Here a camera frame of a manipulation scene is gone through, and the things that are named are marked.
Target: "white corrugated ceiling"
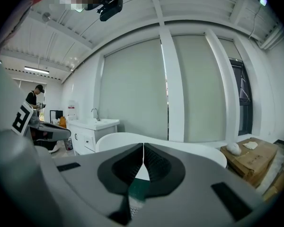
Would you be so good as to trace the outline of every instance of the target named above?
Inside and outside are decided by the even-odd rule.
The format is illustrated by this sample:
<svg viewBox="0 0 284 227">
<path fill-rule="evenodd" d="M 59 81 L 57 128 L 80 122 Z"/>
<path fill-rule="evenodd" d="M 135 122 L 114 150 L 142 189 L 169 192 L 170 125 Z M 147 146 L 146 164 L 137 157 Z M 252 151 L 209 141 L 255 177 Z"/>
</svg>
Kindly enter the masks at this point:
<svg viewBox="0 0 284 227">
<path fill-rule="evenodd" d="M 165 22 L 208 21 L 229 25 L 246 34 L 250 34 L 253 30 L 254 16 L 260 7 L 258 0 L 248 0 L 246 7 L 242 8 L 237 24 L 232 24 L 230 17 L 239 0 L 159 0 L 159 2 Z M 160 22 L 152 0 L 124 0 L 123 10 L 107 22 L 99 20 L 96 10 L 78 13 L 74 10 L 65 10 L 65 6 L 61 4 L 49 4 L 49 0 L 42 0 L 32 7 L 30 15 L 18 33 L 4 48 L 5 56 L 2 60 L 4 67 L 24 71 L 21 63 L 13 64 L 7 57 L 25 60 L 30 56 L 30 59 L 39 62 L 39 68 L 50 71 L 50 77 L 63 80 L 73 68 L 105 41 L 110 41 L 133 29 Z M 45 12 L 51 14 L 51 21 L 48 24 L 41 20 Z M 256 19 L 253 37 L 260 42 L 265 41 L 278 24 L 279 20 L 270 7 L 262 7 Z"/>
</svg>

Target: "white sink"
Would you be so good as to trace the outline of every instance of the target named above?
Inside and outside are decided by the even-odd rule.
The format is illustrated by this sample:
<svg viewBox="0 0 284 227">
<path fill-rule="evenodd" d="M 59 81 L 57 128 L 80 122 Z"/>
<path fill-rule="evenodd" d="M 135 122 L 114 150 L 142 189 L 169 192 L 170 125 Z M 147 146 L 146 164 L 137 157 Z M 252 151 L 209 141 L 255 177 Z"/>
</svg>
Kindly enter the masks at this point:
<svg viewBox="0 0 284 227">
<path fill-rule="evenodd" d="M 96 119 L 87 119 L 87 120 L 71 120 L 68 123 L 82 128 L 98 131 L 101 129 L 118 125 L 120 123 L 120 120 L 100 119 L 100 121 L 97 121 Z"/>
</svg>

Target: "cable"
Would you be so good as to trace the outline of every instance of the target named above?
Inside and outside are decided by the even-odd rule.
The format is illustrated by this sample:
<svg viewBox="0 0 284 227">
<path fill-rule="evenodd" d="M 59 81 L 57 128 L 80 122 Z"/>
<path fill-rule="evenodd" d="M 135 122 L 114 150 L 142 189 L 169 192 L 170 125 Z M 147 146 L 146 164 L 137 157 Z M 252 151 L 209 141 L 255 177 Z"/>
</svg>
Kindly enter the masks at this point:
<svg viewBox="0 0 284 227">
<path fill-rule="evenodd" d="M 255 29 L 256 29 L 256 16 L 257 16 L 257 14 L 259 13 L 259 11 L 261 10 L 261 7 L 262 7 L 262 5 L 260 5 L 259 10 L 258 10 L 257 13 L 255 14 L 255 17 L 254 17 L 254 29 L 252 30 L 252 32 L 251 32 L 251 34 L 249 35 L 248 39 L 250 39 L 251 35 L 255 32 Z"/>
</svg>

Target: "faucet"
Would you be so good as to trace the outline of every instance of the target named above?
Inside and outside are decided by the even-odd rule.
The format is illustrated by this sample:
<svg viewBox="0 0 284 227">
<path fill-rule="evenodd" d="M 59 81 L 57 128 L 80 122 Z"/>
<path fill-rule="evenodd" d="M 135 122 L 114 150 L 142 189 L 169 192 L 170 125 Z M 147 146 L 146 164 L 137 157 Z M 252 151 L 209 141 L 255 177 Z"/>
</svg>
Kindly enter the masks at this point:
<svg viewBox="0 0 284 227">
<path fill-rule="evenodd" d="M 97 111 L 97 117 L 96 117 L 96 120 L 97 120 L 97 121 L 100 121 L 99 113 L 98 113 L 98 109 L 96 109 L 96 111 Z"/>
</svg>

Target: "white cabinet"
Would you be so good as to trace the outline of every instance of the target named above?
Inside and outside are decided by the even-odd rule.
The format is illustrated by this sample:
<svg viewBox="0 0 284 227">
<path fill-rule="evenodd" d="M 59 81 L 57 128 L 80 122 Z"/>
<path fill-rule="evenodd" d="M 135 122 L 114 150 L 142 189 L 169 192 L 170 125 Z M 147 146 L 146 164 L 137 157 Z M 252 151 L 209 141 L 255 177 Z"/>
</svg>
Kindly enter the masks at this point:
<svg viewBox="0 0 284 227">
<path fill-rule="evenodd" d="M 71 141 L 75 154 L 92 154 L 96 151 L 96 142 L 104 135 L 115 133 L 116 127 L 109 127 L 102 130 L 85 129 L 71 123 L 68 123 L 68 129 L 71 131 Z"/>
</svg>

